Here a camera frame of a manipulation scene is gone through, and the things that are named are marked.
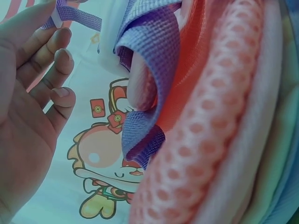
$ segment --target cartoon face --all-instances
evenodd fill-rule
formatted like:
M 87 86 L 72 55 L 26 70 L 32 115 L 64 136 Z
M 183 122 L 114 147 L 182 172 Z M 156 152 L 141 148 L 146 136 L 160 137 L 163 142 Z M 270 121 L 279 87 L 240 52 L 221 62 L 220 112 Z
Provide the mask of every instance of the cartoon face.
M 123 159 L 120 134 L 115 134 L 105 125 L 98 125 L 82 132 L 74 141 L 76 144 L 68 157 L 78 160 L 73 164 L 77 176 L 135 192 L 143 178 L 143 169 L 137 163 Z

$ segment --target cartoon character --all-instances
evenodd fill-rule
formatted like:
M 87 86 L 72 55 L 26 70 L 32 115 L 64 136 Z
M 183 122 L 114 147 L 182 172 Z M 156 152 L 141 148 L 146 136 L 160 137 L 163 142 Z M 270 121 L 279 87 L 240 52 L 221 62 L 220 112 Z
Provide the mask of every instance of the cartoon character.
M 67 155 L 74 160 L 74 174 L 84 179 L 83 188 L 89 194 L 79 210 L 84 218 L 114 217 L 117 203 L 130 204 L 143 177 L 143 169 L 125 161 L 121 152 L 122 124 L 133 110 L 126 97 L 127 83 L 120 79 L 110 84 L 108 112 L 104 99 L 90 101 L 92 117 L 105 120 L 79 133 Z

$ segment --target purple strap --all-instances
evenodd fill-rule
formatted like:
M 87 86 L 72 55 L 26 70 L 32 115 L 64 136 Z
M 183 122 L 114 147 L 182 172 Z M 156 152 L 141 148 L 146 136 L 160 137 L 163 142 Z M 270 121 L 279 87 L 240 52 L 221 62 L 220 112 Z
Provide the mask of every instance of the purple strap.
M 121 63 L 130 69 L 133 52 L 145 60 L 157 86 L 157 106 L 129 112 L 122 131 L 122 151 L 144 169 L 165 135 L 156 125 L 170 92 L 180 51 L 178 22 L 169 5 L 181 0 L 130 0 L 116 44 Z
M 94 29 L 99 32 L 101 31 L 101 18 L 74 7 L 67 6 L 67 0 L 57 0 L 57 10 L 62 21 L 75 21 L 90 29 Z M 54 26 L 55 24 L 52 18 L 49 18 L 47 23 L 42 26 L 42 29 L 49 29 Z

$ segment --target cartoon foot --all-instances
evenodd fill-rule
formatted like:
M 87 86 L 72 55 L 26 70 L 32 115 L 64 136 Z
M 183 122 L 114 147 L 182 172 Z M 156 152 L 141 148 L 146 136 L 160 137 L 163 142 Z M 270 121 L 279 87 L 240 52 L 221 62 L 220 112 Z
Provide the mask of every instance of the cartoon foot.
M 80 207 L 80 214 L 84 218 L 94 218 L 101 215 L 103 219 L 111 219 L 115 212 L 115 201 L 97 193 L 87 198 Z

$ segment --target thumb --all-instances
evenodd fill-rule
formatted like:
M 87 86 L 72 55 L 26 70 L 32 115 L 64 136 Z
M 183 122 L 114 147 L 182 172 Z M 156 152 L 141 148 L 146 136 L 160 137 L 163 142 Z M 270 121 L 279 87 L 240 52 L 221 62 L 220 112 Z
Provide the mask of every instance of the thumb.
M 56 0 L 47 0 L 29 7 L 0 25 L 0 41 L 6 41 L 17 50 L 50 18 Z

